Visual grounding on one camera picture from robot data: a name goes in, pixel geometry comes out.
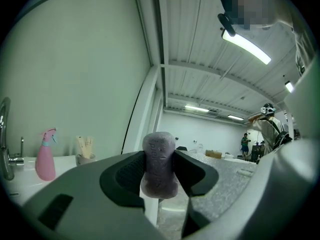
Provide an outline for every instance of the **sink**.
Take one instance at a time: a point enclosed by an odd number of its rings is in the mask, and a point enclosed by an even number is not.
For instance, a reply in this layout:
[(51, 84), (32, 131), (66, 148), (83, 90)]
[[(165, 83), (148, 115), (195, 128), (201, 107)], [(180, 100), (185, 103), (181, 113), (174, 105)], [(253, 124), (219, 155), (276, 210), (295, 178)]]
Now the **sink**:
[[(76, 156), (57, 156), (53, 158), (55, 166), (55, 178), (66, 171), (76, 167)], [(36, 158), (24, 157), (24, 166), (13, 168), (13, 180), (4, 179), (4, 187), (11, 200), (22, 206), (35, 193), (48, 185), (51, 181), (45, 181), (38, 177), (35, 169)]]

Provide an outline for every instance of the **ceiling light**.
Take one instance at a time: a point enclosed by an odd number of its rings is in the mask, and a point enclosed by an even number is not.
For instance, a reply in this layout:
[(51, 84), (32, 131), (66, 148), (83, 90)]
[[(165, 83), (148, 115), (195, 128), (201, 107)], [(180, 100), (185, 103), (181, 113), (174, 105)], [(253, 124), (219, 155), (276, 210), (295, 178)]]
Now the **ceiling light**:
[(294, 91), (294, 87), (293, 87), (292, 83), (290, 83), (290, 81), (285, 83), (285, 87), (289, 90), (290, 93), (292, 93)]
[(209, 109), (204, 109), (204, 108), (201, 108), (201, 107), (188, 106), (188, 105), (185, 105), (184, 107), (187, 108), (187, 109), (199, 110), (199, 111), (203, 111), (203, 112), (209, 112)]
[(263, 52), (259, 47), (254, 45), (249, 40), (245, 39), (241, 35), (235, 34), (235, 36), (229, 35), (228, 31), (224, 30), (222, 34), (222, 38), (227, 40), (241, 48), (245, 49), (249, 53), (256, 56), (259, 60), (261, 60), (264, 64), (268, 64), (271, 61), (271, 58)]
[(237, 116), (234, 116), (234, 115), (228, 115), (228, 118), (232, 118), (232, 119), (236, 119), (236, 120), (240, 120), (240, 121), (242, 121), (243, 120), (243, 118), (241, 118), (241, 117), (237, 117)]

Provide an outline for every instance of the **purple sponge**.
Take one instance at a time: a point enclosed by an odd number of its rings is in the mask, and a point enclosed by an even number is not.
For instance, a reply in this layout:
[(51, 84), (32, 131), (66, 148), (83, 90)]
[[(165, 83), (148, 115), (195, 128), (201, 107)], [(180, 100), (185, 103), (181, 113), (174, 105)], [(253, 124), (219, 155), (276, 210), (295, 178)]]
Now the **purple sponge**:
[(146, 157), (142, 192), (150, 198), (174, 198), (178, 193), (173, 163), (175, 138), (169, 132), (150, 133), (144, 137), (142, 148)]

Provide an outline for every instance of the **person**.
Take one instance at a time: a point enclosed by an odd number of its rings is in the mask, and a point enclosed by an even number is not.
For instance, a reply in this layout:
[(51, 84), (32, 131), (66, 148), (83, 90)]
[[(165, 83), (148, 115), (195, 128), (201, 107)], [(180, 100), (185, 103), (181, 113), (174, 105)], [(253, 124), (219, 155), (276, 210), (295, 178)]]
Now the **person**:
[(318, 50), (317, 42), (302, 15), (289, 0), (221, 1), (226, 13), (244, 29), (250, 29), (250, 26), (268, 29), (276, 23), (289, 26), (295, 36), (295, 62), (300, 76), (308, 69)]
[(241, 145), (242, 145), (242, 157), (247, 157), (248, 156), (248, 152), (249, 152), (249, 148), (248, 148), (248, 142), (250, 141), (248, 138), (247, 138), (248, 134), (245, 133), (243, 135), (243, 138), (241, 140)]
[(264, 140), (264, 156), (269, 154), (275, 145), (275, 140), (279, 132), (273, 127), (272, 122), (277, 126), (280, 132), (284, 131), (283, 124), (275, 118), (275, 109), (271, 103), (264, 104), (265, 114), (257, 114), (248, 119), (254, 130), (260, 131)]

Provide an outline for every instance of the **ceiling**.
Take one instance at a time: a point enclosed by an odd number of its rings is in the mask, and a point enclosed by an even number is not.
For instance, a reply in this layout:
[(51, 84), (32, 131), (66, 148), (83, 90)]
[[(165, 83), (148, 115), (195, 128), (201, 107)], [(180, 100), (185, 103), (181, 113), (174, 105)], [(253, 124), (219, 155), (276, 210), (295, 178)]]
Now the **ceiling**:
[(185, 105), (213, 111), (210, 117), (248, 118), (265, 103), (283, 109), (295, 84), (295, 37), (277, 23), (268, 30), (235, 31), (261, 48), (271, 62), (265, 65), (246, 50), (222, 39), (220, 0), (159, 0), (165, 71), (165, 109), (184, 111)]

